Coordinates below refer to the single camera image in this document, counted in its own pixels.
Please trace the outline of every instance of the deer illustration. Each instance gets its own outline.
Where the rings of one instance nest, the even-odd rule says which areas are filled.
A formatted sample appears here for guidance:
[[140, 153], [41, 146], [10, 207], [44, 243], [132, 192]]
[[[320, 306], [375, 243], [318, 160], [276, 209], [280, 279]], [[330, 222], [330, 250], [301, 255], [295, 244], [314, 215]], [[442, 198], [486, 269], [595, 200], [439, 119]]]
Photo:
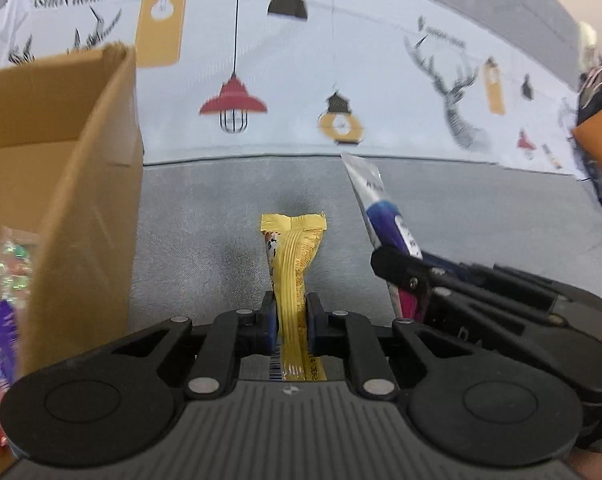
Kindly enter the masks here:
[[79, 29], [77, 28], [74, 32], [74, 47], [72, 50], [91, 50], [92, 48], [98, 46], [105, 40], [106, 36], [112, 32], [114, 26], [118, 23], [118, 20], [121, 17], [121, 9], [119, 9], [118, 13], [110, 23], [108, 28], [104, 28], [105, 20], [103, 17], [94, 10], [94, 7], [90, 6], [90, 10], [94, 17], [97, 19], [97, 24], [94, 27], [94, 31], [88, 35], [88, 39], [85, 41], [85, 45], [81, 44], [81, 35], [79, 34]]
[[8, 61], [10, 63], [14, 63], [15, 65], [22, 65], [24, 63], [29, 63], [30, 61], [34, 61], [34, 56], [30, 54], [30, 48], [32, 47], [32, 35], [25, 42], [25, 46], [23, 47], [23, 53], [18, 53], [18, 47], [14, 47], [10, 50], [8, 54]]
[[412, 46], [408, 38], [404, 38], [403, 42], [408, 54], [412, 57], [412, 60], [414, 60], [417, 67], [430, 76], [435, 90], [443, 96], [446, 122], [450, 129], [450, 133], [452, 133], [452, 137], [464, 150], [470, 152], [488, 152], [490, 149], [490, 142], [486, 131], [481, 128], [475, 128], [472, 124], [467, 123], [459, 115], [457, 107], [457, 103], [461, 101], [464, 95], [463, 88], [472, 86], [476, 80], [478, 70], [472, 72], [472, 70], [466, 66], [468, 74], [464, 76], [461, 69], [457, 68], [457, 79], [453, 83], [452, 88], [448, 89], [443, 77], [434, 70], [434, 57], [430, 56], [429, 61], [426, 63], [425, 57], [421, 55], [419, 47], [426, 38], [427, 36], [424, 36], [423, 39], [414, 46]]

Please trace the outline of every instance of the deer head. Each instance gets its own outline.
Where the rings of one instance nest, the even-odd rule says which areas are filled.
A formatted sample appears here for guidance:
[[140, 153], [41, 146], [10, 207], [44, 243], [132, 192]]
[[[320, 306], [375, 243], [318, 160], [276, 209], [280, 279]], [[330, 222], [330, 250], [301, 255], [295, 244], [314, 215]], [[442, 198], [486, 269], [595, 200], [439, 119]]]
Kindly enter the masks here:
[[422, 56], [421, 51], [419, 50], [421, 44], [426, 38], [427, 36], [424, 36], [414, 46], [412, 46], [408, 38], [403, 38], [403, 43], [405, 44], [408, 54], [412, 57], [417, 67], [419, 67], [422, 72], [425, 72], [428, 76], [430, 76], [435, 90], [445, 97], [446, 106], [455, 105], [464, 95], [463, 88], [471, 86], [475, 82], [478, 72], [476, 69], [474, 71], [470, 69], [467, 63], [465, 63], [465, 75], [462, 73], [461, 67], [457, 67], [457, 79], [452, 84], [452, 88], [448, 89], [441, 74], [434, 70], [434, 56], [430, 56], [430, 59], [426, 63], [425, 57]]

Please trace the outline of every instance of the yellow lantern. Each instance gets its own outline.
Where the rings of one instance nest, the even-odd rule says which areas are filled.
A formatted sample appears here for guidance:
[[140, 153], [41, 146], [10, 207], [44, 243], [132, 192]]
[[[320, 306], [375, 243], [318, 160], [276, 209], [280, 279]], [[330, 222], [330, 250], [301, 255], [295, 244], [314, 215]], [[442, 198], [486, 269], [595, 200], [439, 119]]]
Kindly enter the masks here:
[[327, 99], [328, 109], [319, 117], [319, 128], [337, 144], [358, 144], [363, 127], [350, 110], [349, 101], [337, 92]]
[[136, 27], [136, 65], [175, 64], [181, 56], [185, 0], [142, 0]]
[[505, 115], [504, 91], [502, 90], [501, 70], [489, 57], [484, 64], [484, 84], [490, 111], [496, 115]]

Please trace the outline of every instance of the black pendant lamp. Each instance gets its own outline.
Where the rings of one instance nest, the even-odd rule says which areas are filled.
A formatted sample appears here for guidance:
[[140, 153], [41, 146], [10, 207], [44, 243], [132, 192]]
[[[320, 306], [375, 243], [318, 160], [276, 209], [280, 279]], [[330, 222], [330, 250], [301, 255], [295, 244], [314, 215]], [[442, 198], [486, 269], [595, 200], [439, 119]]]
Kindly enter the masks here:
[[307, 20], [305, 0], [270, 0], [268, 14], [289, 16], [297, 20]]

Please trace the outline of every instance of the toothpaste tube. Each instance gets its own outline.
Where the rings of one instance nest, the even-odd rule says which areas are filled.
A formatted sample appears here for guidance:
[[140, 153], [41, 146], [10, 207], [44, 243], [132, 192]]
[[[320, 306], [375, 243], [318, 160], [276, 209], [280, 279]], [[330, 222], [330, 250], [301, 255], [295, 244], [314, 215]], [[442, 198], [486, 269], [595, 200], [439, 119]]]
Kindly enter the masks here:
[[[422, 258], [421, 250], [405, 225], [399, 209], [385, 192], [379, 168], [359, 156], [342, 153], [354, 194], [359, 202], [372, 246], [389, 245], [401, 252]], [[396, 317], [421, 319], [417, 300], [395, 285], [387, 284]]]

